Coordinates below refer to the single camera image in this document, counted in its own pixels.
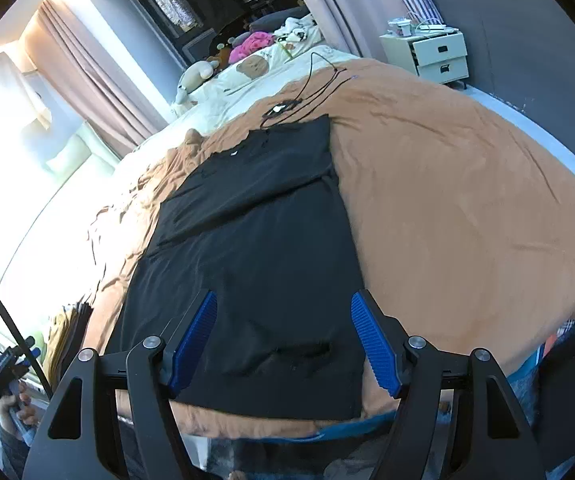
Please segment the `person's left hand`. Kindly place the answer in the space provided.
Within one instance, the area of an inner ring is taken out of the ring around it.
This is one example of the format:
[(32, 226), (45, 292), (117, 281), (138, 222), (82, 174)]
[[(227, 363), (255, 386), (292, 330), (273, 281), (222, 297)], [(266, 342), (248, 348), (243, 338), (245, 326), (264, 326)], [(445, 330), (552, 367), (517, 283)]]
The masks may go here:
[(39, 422), (39, 415), (32, 405), (31, 396), (19, 388), (18, 393), (2, 396), (0, 399), (0, 427), (7, 434), (17, 440), (24, 440), (22, 430), (18, 425), (35, 427)]

